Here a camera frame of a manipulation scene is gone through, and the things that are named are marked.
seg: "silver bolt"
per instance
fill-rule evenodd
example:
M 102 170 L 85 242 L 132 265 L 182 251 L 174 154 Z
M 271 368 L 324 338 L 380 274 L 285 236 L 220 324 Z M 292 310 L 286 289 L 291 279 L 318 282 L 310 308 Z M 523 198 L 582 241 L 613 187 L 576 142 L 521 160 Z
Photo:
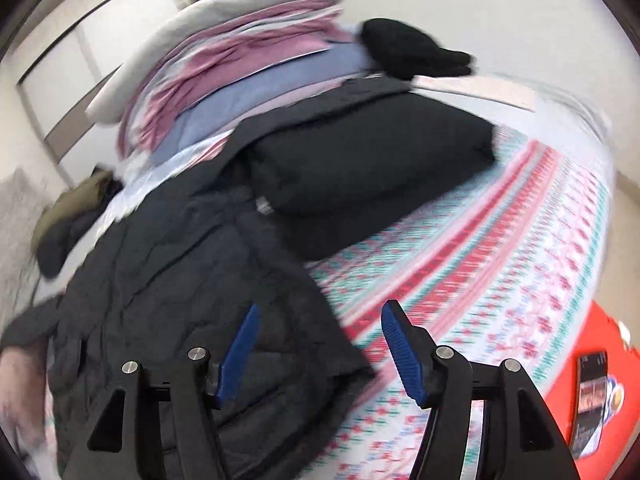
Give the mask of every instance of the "silver bolt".
M 522 366 L 520 366 L 520 363 L 517 362 L 516 359 L 507 359 L 504 362 L 504 367 L 507 368 L 507 370 L 510 372 L 517 372 L 522 368 Z
M 438 346 L 438 348 L 436 348 L 436 355 L 441 359 L 451 359 L 453 357 L 453 350 L 448 346 Z
M 122 365 L 122 371 L 126 374 L 132 374 L 138 369 L 138 363 L 135 361 L 127 361 Z
M 207 351 L 200 346 L 196 346 L 196 348 L 189 350 L 189 359 L 192 361 L 202 359 L 205 355 L 207 355 Z

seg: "striped bedspread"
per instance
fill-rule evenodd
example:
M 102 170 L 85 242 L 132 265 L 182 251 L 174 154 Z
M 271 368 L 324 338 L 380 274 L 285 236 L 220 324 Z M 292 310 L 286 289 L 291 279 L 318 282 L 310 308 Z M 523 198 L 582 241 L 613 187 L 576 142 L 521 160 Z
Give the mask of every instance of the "striped bedspread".
M 493 170 L 312 275 L 377 380 L 303 478 L 404 479 L 428 412 L 404 394 L 380 329 L 398 300 L 412 323 L 469 360 L 518 359 L 542 394 L 580 332 L 598 279 L 609 191 L 586 168 L 508 129 Z M 474 478 L 482 409 L 475 402 L 463 478 Z

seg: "floor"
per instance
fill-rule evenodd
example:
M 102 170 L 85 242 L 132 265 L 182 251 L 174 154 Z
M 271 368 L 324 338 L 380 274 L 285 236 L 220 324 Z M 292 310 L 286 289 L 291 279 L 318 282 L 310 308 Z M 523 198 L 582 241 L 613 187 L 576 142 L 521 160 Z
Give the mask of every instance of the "floor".
M 607 254 L 596 301 L 621 320 L 640 346 L 640 205 L 616 190 Z

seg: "phone screen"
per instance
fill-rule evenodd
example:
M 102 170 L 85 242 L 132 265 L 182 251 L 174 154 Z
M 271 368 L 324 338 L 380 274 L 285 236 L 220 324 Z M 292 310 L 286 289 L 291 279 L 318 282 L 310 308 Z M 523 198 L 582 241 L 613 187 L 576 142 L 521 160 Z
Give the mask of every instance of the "phone screen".
M 607 353 L 578 358 L 578 391 L 571 454 L 575 460 L 593 454 L 600 445 L 607 400 Z

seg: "bed sheet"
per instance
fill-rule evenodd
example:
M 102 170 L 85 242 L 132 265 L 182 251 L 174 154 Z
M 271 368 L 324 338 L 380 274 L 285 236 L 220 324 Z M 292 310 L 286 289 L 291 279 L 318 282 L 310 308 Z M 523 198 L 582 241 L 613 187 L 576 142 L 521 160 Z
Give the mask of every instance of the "bed sheet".
M 613 186 L 606 118 L 546 90 L 538 91 L 535 112 L 420 92 L 506 125 L 497 135 L 500 164 L 310 269 L 379 374 L 309 466 L 309 479 L 404 478 L 410 471 L 428 414 L 404 395 L 380 335 L 386 299 L 401 301 L 414 323 L 469 359 L 520 359 L 546 393 L 572 350 L 597 283 Z M 220 138 L 207 139 L 127 186 L 38 297 L 63 290 L 113 221 L 218 146 Z M 480 418 L 475 406 L 464 478 L 473 475 Z M 48 422 L 53 452 L 52 418 Z

